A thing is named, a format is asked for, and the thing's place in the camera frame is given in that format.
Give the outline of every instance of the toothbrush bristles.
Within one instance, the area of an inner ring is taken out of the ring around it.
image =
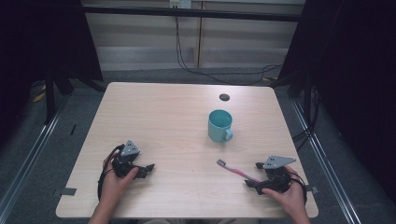
[[[225,166],[225,161],[224,160],[218,160],[218,165]]]

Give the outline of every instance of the human hand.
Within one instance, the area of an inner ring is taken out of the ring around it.
[[[120,200],[122,195],[128,189],[129,183],[134,179],[137,174],[138,168],[135,167],[132,169],[127,176],[124,178],[120,178],[116,175],[116,172],[113,170],[112,161],[116,158],[118,153],[113,154],[110,162],[106,165],[106,160],[103,161],[103,166],[105,168],[105,179],[102,186],[102,195],[100,202],[104,202],[107,204],[116,205],[117,202]]]
[[[289,166],[285,166],[293,179],[299,179],[297,172]],[[285,212],[291,217],[295,224],[310,223],[308,214],[305,210],[305,201],[303,196],[303,188],[295,181],[291,181],[290,188],[284,192],[279,193],[271,189],[263,189],[263,193],[267,194],[282,205]]]
[[[124,178],[119,178],[115,171],[113,170],[112,161],[118,155],[118,153],[113,154],[110,162],[107,164],[105,169],[105,179],[102,186],[102,195],[99,204],[96,206],[95,211],[90,219],[90,224],[107,224],[110,220],[113,211],[119,202],[122,195],[128,189],[129,183],[134,179],[137,174],[138,168],[132,169],[127,176]]]

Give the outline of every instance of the wire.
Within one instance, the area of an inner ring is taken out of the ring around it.
[[[329,47],[330,38],[332,37],[332,31],[334,30],[334,27],[335,27],[337,18],[338,18],[338,16],[339,16],[340,12],[341,12],[341,8],[343,7],[345,1],[346,1],[346,0],[343,0],[343,1],[341,2],[341,4],[339,5],[339,8],[338,8],[337,11],[336,11],[336,14],[335,14],[335,16],[334,16],[334,18],[333,18],[333,21],[332,21],[332,27],[331,27],[331,29],[330,29],[330,32],[329,32],[329,34],[328,34],[328,36],[327,36],[327,39],[326,39],[326,42],[325,42],[325,47],[323,48],[323,51],[322,51],[321,54],[320,54],[320,57],[319,57],[320,59],[323,58],[323,55],[324,55],[324,53],[325,53],[326,48]],[[300,150],[300,148],[303,147],[303,145],[305,144],[305,142],[307,141],[307,139],[311,137],[311,134],[312,134],[312,132],[313,132],[313,130],[314,130],[314,126],[315,126],[317,114],[318,114],[318,105],[319,105],[319,103],[320,103],[320,100],[317,100],[317,101],[316,101],[317,108],[316,108],[316,112],[315,112],[314,121],[312,122],[312,124],[308,123],[308,125],[309,125],[310,127],[308,127],[308,128],[305,129],[302,133],[299,133],[299,134],[297,134],[297,135],[295,136],[295,137],[297,138],[297,136],[302,135],[302,134],[304,134],[304,133],[307,133],[307,131],[309,131],[309,132],[308,132],[308,136],[307,136],[306,139],[303,141],[303,143],[297,148],[297,151]]]
[[[299,175],[297,175],[295,173],[289,172],[289,175],[296,175],[299,178],[299,179],[295,179],[295,178],[291,177],[290,180],[298,183],[301,186],[301,188],[303,188],[304,203],[306,203],[306,200],[307,200],[307,197],[306,197],[306,184],[305,184],[304,180]]]
[[[192,71],[190,70],[190,68],[184,63],[184,59],[183,59],[183,55],[181,53],[181,44],[180,44],[180,35],[179,35],[179,29],[178,29],[178,17],[175,16],[175,23],[176,23],[176,34],[177,34],[177,62],[178,65],[186,72],[195,74],[195,75],[200,75],[200,76],[206,76],[206,77],[210,77],[218,82],[221,83],[225,83],[228,85],[237,85],[237,86],[251,86],[254,85],[260,81],[262,81],[262,79],[264,78],[264,74],[266,72],[272,71],[276,68],[278,68],[279,66],[281,66],[282,64],[269,64],[264,66],[264,68],[260,71],[260,72],[251,72],[251,73],[235,73],[235,72],[231,72],[231,73],[203,73],[203,72],[197,72],[197,71]],[[213,77],[213,76],[219,76],[219,75],[261,75],[260,78],[249,82],[249,83],[232,83],[232,82],[228,82],[222,79],[219,79],[217,77]]]
[[[308,127],[305,130],[303,130],[301,133],[298,133],[295,136],[293,136],[294,143],[300,141],[302,138],[305,137],[304,141],[296,148],[297,151],[299,151],[306,143],[306,141],[311,137],[312,132],[314,131],[315,125],[317,123],[320,97],[318,96],[318,91],[316,90],[316,88],[313,87],[313,89],[314,89],[314,97],[312,98],[312,104],[315,106],[314,119],[312,121],[308,120]]]
[[[105,172],[105,175],[107,175],[108,172],[112,171],[114,169],[109,169],[108,171]]]
[[[103,166],[103,170],[102,170],[102,173],[100,174],[99,181],[98,181],[98,190],[97,190],[97,194],[98,194],[98,199],[99,199],[99,201],[100,201],[100,198],[101,198],[101,196],[102,196],[102,186],[103,186],[103,182],[105,181],[105,176],[106,176],[107,172],[110,171],[110,170],[106,171],[107,165],[108,165],[108,163],[111,161],[111,158],[113,158],[114,153],[115,153],[117,150],[123,149],[124,146],[125,146],[125,145],[122,144],[122,145],[119,145],[119,146],[115,147],[115,148],[110,152],[110,154],[108,154],[108,156],[107,156],[105,165]]]

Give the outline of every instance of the aluminum rail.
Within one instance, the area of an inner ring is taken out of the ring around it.
[[[64,107],[67,103],[68,98],[63,99],[60,104],[58,111],[53,116],[52,120],[44,126],[40,135],[37,137],[35,144],[30,149],[30,152],[24,161],[21,169],[18,171],[11,185],[8,187],[7,191],[0,199],[0,224],[6,223],[9,213],[12,210],[15,202],[20,196],[23,187],[28,179],[30,173],[38,161],[41,152],[43,151],[45,145],[47,144],[53,129],[58,123],[61,112],[64,110]]]
[[[178,16],[178,17],[218,18],[218,19],[236,19],[236,20],[252,20],[252,21],[298,22],[301,18],[300,15],[289,15],[289,14],[268,14],[268,13],[166,8],[166,7],[114,7],[114,6],[84,4],[81,6],[81,8],[84,12],[87,13],[108,13],[108,14],[147,15],[147,16]]]
[[[297,113],[298,119],[300,120],[303,128],[306,130],[308,125],[304,118],[304,111],[300,105],[300,103],[296,101],[292,101],[294,109]],[[309,137],[309,141],[311,143],[311,147],[314,149],[314,152],[318,158],[319,164],[323,170],[323,173],[326,175],[327,180],[329,181],[330,187],[334,193],[335,198],[340,204],[341,210],[343,211],[346,220],[350,224],[361,224],[361,220],[359,219],[358,213],[356,212],[355,206],[353,205],[352,201],[350,201],[349,197],[347,196],[347,192],[345,191],[344,187],[342,186],[340,180],[337,177],[332,165],[328,157],[326,156],[326,152],[324,151],[323,147],[321,146],[317,136],[315,133],[311,133]]]

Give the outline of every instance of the gray floor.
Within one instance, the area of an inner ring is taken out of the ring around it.
[[[206,69],[206,72],[235,72],[235,69]],[[261,71],[260,68],[241,69],[242,72]],[[276,77],[279,70],[265,74]],[[261,79],[261,75],[219,75],[217,79],[228,83],[244,85]],[[104,72],[105,83],[112,81],[223,84],[212,77],[194,75],[181,69]],[[103,97],[85,84],[72,80],[75,91],[71,96],[57,94],[57,103],[65,99],[64,110],[54,128],[49,141],[39,155],[29,178],[23,186],[7,223],[86,223],[87,219],[61,219],[55,209],[59,196],[56,189],[65,186],[73,169],[78,153],[91,126],[95,112]],[[258,82],[265,86],[268,82]],[[292,100],[286,94],[287,87],[276,88],[276,96],[290,129],[291,136],[302,131],[302,125],[293,108]],[[32,89],[32,98],[39,89]],[[4,196],[8,187],[26,158],[26,154],[39,136],[45,120],[45,101],[27,103],[21,113],[12,138],[0,150],[0,194]],[[337,173],[346,194],[352,201],[361,223],[396,223],[396,209],[389,201],[375,179],[361,166],[348,145],[340,139],[332,118],[322,105],[319,109],[315,129],[320,143],[326,151],[327,159]],[[334,196],[325,173],[322,171],[314,150],[307,142],[299,151],[300,160],[315,194],[319,215],[312,223],[348,223],[339,202]],[[262,223],[290,223],[288,219],[265,219]]]

